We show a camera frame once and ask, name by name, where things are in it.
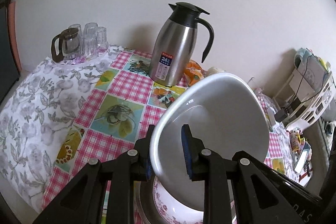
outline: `pink checkered tablecloth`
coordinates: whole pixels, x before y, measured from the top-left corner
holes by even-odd
[[[150,58],[149,53],[124,50],[102,75],[59,152],[46,186],[43,208],[89,158],[104,162],[132,149],[137,139],[146,136],[148,126],[156,125],[169,105],[186,90],[184,77],[171,88],[154,83],[147,75]],[[276,168],[274,159],[278,164],[282,151],[276,133],[269,136],[265,164]],[[135,223],[142,223],[137,211]]]

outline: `floral tablecloth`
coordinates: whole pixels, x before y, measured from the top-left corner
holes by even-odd
[[[0,114],[0,173],[37,212],[73,120],[103,72],[123,50],[111,46],[90,64],[46,58],[19,85]]]
[[[185,78],[171,88],[154,83],[148,76],[150,58],[148,53],[124,50],[101,76],[57,156],[43,208],[90,158],[104,162],[132,149],[138,138],[145,137],[148,126],[157,124],[170,104],[186,90]],[[264,163],[286,174],[282,149],[277,132],[270,132]],[[137,210],[134,217],[136,224],[142,223]]]

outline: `black cable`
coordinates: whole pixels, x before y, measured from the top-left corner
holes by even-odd
[[[334,80],[334,76],[333,76],[333,84],[334,84],[334,86],[335,86],[335,88],[336,88],[336,85],[335,85],[335,80]]]
[[[309,57],[310,57],[310,56],[314,56],[314,54],[312,53],[312,54],[309,55],[308,58],[307,58],[307,61],[306,61],[306,70],[305,70],[304,74],[302,75],[301,81],[300,81],[299,86],[298,86],[298,88],[297,88],[297,91],[296,91],[296,93],[295,93],[295,95],[294,95],[294,97],[293,97],[293,100],[289,103],[289,106],[285,108],[286,111],[289,110],[289,108],[290,108],[290,106],[291,106],[291,103],[294,102],[295,97],[296,97],[297,93],[299,92],[299,89],[300,89],[302,80],[303,80],[304,76],[306,75],[306,72],[307,72],[307,69],[308,69],[308,60],[309,60]]]
[[[323,89],[323,82],[324,82],[324,78],[325,78],[325,76],[326,76],[326,75],[328,75],[328,73],[326,73],[326,74],[323,76],[323,79],[322,79],[322,86],[321,86],[321,89],[320,89],[320,91],[319,91],[319,92],[318,92],[316,95],[314,95],[314,96],[310,97],[309,99],[302,101],[302,102],[301,102],[302,104],[303,104],[303,103],[305,103],[305,102],[307,102],[307,101],[309,101],[310,99],[314,98],[315,96],[317,96],[318,94],[320,94],[320,93],[321,93],[321,91],[322,91],[322,89]]]

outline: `white floral cloth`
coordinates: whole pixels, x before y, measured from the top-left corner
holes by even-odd
[[[0,114],[0,173],[37,212],[52,164],[91,89],[120,46],[90,63],[55,64],[49,57],[19,85]]]

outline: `black jug lid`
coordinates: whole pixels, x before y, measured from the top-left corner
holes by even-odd
[[[68,28],[62,31],[61,35],[66,39],[73,39],[78,35],[78,28]]]
[[[198,18],[201,13],[210,14],[202,8],[187,2],[177,2],[176,5],[169,4],[169,6],[173,9],[173,13],[169,17],[170,20],[193,29],[197,29],[195,19]]]

